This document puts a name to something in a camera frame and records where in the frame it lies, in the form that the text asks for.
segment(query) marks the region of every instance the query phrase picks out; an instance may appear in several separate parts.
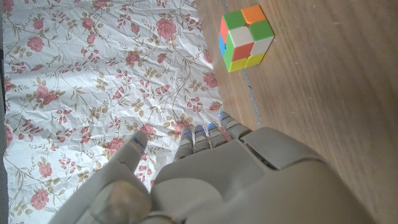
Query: wooden table surface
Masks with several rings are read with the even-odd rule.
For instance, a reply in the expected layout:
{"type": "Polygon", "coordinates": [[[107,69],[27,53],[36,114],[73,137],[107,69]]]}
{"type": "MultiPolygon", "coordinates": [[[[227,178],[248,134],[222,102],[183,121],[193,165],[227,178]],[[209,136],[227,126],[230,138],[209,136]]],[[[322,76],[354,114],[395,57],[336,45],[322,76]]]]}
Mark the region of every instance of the wooden table surface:
{"type": "MultiPolygon", "coordinates": [[[[275,32],[247,68],[264,126],[319,152],[379,223],[398,223],[398,2],[225,0],[260,4],[275,32]]],[[[258,128],[243,71],[218,50],[222,0],[197,1],[225,110],[258,128]]]]}

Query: pink rose print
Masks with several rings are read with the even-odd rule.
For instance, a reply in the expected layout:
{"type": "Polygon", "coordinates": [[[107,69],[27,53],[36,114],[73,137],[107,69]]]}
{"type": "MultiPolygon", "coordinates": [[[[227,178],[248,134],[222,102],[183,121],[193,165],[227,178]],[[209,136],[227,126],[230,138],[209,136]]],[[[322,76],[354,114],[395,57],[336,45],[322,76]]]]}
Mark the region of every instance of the pink rose print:
{"type": "Polygon", "coordinates": [[[165,53],[161,53],[157,56],[157,62],[158,63],[162,63],[164,60],[166,59],[166,54],[165,53]]]}
{"type": "Polygon", "coordinates": [[[175,126],[174,126],[174,133],[178,134],[178,135],[181,135],[182,129],[184,127],[186,127],[186,126],[189,127],[189,123],[188,122],[177,121],[175,123],[175,126]]]}
{"type": "Polygon", "coordinates": [[[4,79],[4,91],[7,93],[10,89],[15,88],[16,86],[11,83],[11,79],[6,77],[4,79]]]}
{"type": "Polygon", "coordinates": [[[217,80],[214,72],[207,72],[203,77],[203,81],[210,87],[217,87],[217,80]]]}
{"type": "Polygon", "coordinates": [[[34,68],[32,68],[31,72],[39,71],[40,69],[42,69],[42,67],[44,67],[44,66],[43,65],[36,65],[34,68]]]}
{"type": "Polygon", "coordinates": [[[52,169],[49,163],[43,164],[39,167],[39,172],[42,175],[42,177],[47,178],[48,176],[51,176],[52,174],[52,169]]]}
{"type": "Polygon", "coordinates": [[[137,25],[135,23],[132,23],[131,24],[131,31],[137,35],[138,32],[139,32],[139,25],[137,25]]]}
{"type": "Polygon", "coordinates": [[[36,52],[41,52],[43,50],[44,43],[40,37],[31,37],[26,45],[36,52]]]}
{"type": "Polygon", "coordinates": [[[211,104],[211,106],[210,106],[210,110],[211,111],[218,111],[219,110],[219,108],[221,107],[221,103],[219,103],[219,102],[217,102],[217,101],[214,101],[212,104],[211,104]]]}
{"type": "Polygon", "coordinates": [[[7,147],[8,147],[12,141],[12,132],[9,126],[6,126],[6,134],[7,134],[7,147]]]}
{"type": "Polygon", "coordinates": [[[95,1],[94,5],[98,8],[104,8],[108,0],[97,0],[95,1]]]}
{"type": "Polygon", "coordinates": [[[130,52],[126,57],[126,62],[130,65],[134,65],[134,62],[139,60],[139,55],[137,52],[130,52]]]}
{"type": "Polygon", "coordinates": [[[48,95],[44,98],[44,101],[43,101],[44,105],[48,105],[53,100],[55,100],[56,97],[57,97],[57,95],[54,92],[48,93],[48,95]]]}
{"type": "Polygon", "coordinates": [[[49,89],[41,84],[37,85],[36,98],[44,99],[49,94],[49,89]]]}
{"type": "Polygon", "coordinates": [[[14,7],[14,0],[3,0],[2,1],[3,12],[11,11],[12,7],[14,7]]]}
{"type": "Polygon", "coordinates": [[[92,18],[90,18],[90,17],[86,17],[86,18],[83,19],[83,23],[82,24],[83,24],[84,28],[86,28],[88,30],[91,30],[91,28],[93,28],[93,25],[94,25],[94,20],[92,18]]]}
{"type": "Polygon", "coordinates": [[[169,88],[170,88],[170,85],[164,85],[161,87],[163,93],[166,93],[169,90],[169,88]]]}
{"type": "Polygon", "coordinates": [[[207,50],[203,51],[203,59],[205,59],[205,61],[207,63],[211,63],[211,58],[210,58],[209,51],[207,51],[207,50]]]}
{"type": "Polygon", "coordinates": [[[94,44],[94,40],[95,40],[95,35],[94,35],[94,34],[90,34],[90,35],[87,37],[87,43],[88,43],[88,44],[94,44]]]}
{"type": "Polygon", "coordinates": [[[84,134],[88,131],[88,127],[84,127],[81,129],[80,134],[84,134]]]}
{"type": "Polygon", "coordinates": [[[81,143],[81,144],[87,143],[88,140],[90,140],[90,138],[91,138],[91,133],[87,133],[87,134],[85,134],[85,135],[82,137],[80,143],[81,143]]]}
{"type": "Polygon", "coordinates": [[[113,138],[112,141],[110,141],[105,147],[105,151],[113,155],[119,150],[120,147],[122,147],[123,144],[123,141],[119,138],[113,138]]]}
{"type": "Polygon", "coordinates": [[[41,20],[41,19],[37,19],[35,22],[33,22],[33,28],[35,28],[37,30],[42,29],[43,26],[44,26],[43,20],[41,20]]]}
{"type": "Polygon", "coordinates": [[[147,136],[150,136],[154,132],[154,127],[152,127],[150,124],[144,124],[140,130],[143,131],[147,136]]]}
{"type": "Polygon", "coordinates": [[[163,37],[165,40],[170,39],[177,31],[176,26],[171,19],[161,18],[161,20],[156,22],[156,26],[158,35],[163,37]]]}
{"type": "Polygon", "coordinates": [[[36,192],[35,195],[33,195],[30,202],[35,209],[40,210],[46,206],[47,202],[49,202],[48,196],[49,193],[47,191],[45,191],[44,189],[40,189],[36,192]]]}

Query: floral fabric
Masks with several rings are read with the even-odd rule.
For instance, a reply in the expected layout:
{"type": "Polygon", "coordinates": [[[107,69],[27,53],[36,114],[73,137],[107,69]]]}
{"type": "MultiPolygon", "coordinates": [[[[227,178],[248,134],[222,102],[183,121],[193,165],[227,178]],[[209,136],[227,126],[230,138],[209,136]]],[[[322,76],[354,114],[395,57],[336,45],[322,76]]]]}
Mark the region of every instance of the floral fabric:
{"type": "Polygon", "coordinates": [[[137,130],[150,189],[222,102],[192,0],[3,0],[9,222],[46,223],[137,130]]]}

